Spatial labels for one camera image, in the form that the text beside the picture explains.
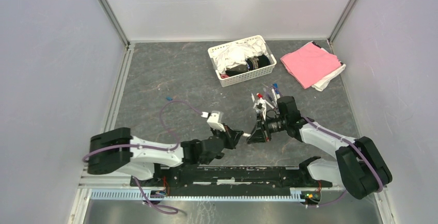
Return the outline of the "white pen blue ends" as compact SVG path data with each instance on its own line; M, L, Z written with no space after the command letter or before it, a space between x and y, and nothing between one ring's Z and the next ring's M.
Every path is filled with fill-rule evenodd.
M276 98L279 99L281 97L281 93L277 88L277 84L273 84L272 87L273 87L273 90L275 92Z

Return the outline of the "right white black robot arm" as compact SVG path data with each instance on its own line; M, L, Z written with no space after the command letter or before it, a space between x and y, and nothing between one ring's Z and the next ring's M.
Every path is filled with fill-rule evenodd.
M299 142L314 146L333 160L313 157L301 163L299 182L311 187L318 181L339 185L356 199L378 193L393 181L393 175L373 140L354 138L331 131L301 115L292 96L283 96L272 105L262 95L252 96L256 124L247 143L271 141L272 135L286 132Z

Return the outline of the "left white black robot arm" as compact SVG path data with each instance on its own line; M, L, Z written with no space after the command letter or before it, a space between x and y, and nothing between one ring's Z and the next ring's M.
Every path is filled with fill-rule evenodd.
M117 128L90 139L89 153L83 157L87 172L103 175L120 172L144 180L149 186L162 181L158 166L207 165L224 156L224 149L235 149L240 138L247 134L225 126L223 131L212 130L207 139L165 144L147 141L131 134L128 127Z

